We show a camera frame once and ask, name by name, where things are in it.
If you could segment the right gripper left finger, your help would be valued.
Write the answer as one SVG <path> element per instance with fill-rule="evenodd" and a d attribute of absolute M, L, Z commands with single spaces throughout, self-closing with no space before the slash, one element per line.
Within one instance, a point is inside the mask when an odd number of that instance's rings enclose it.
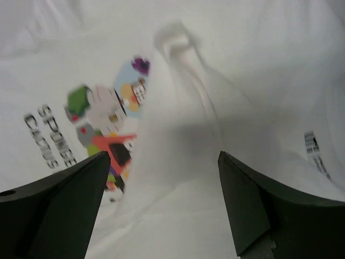
<path fill-rule="evenodd" d="M 1 258 L 84 258 L 106 185 L 102 151 L 1 193 Z"/>

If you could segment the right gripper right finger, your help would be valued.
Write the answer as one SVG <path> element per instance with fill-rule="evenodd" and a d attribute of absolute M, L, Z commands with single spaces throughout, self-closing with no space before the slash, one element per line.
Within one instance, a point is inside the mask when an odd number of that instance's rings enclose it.
<path fill-rule="evenodd" d="M 291 188 L 226 152 L 219 177 L 240 258 L 344 258 L 344 203 Z"/>

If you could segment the white printed t shirt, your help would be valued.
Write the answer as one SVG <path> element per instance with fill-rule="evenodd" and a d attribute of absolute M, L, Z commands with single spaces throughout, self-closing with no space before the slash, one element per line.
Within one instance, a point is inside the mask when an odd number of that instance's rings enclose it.
<path fill-rule="evenodd" d="M 220 152 L 344 203 L 344 1 L 1 1 L 1 193 L 102 151 L 84 258 L 240 258 Z"/>

